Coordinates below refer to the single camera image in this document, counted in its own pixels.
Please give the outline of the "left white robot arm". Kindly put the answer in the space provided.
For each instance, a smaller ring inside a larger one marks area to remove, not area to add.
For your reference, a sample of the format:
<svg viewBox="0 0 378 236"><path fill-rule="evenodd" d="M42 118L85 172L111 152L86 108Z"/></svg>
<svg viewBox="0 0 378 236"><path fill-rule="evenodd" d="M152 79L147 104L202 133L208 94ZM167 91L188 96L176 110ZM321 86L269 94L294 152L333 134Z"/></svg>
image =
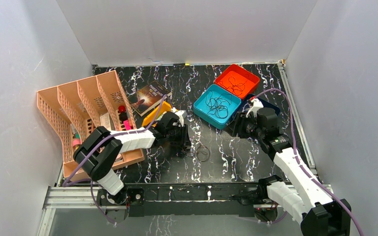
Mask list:
<svg viewBox="0 0 378 236"><path fill-rule="evenodd" d="M188 126L184 123L186 116L184 110L168 111L151 126L128 131L109 131L99 126L74 152L73 159L92 181L108 192L114 204L121 205L127 199L127 191L112 168L117 156L165 143L184 149L191 147Z"/></svg>

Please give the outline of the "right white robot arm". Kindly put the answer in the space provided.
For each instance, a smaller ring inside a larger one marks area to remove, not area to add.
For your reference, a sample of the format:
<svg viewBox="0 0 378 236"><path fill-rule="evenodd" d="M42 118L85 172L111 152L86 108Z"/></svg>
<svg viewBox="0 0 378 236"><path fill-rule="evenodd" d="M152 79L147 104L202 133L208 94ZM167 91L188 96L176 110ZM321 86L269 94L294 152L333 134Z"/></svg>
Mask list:
<svg viewBox="0 0 378 236"><path fill-rule="evenodd" d="M345 199L335 200L299 157L292 141L281 133L272 108L256 113L237 112L233 136L254 138L261 149L283 171L295 188L291 190L278 176L259 180L258 199L278 203L296 221L304 236L348 236L351 207Z"/></svg>

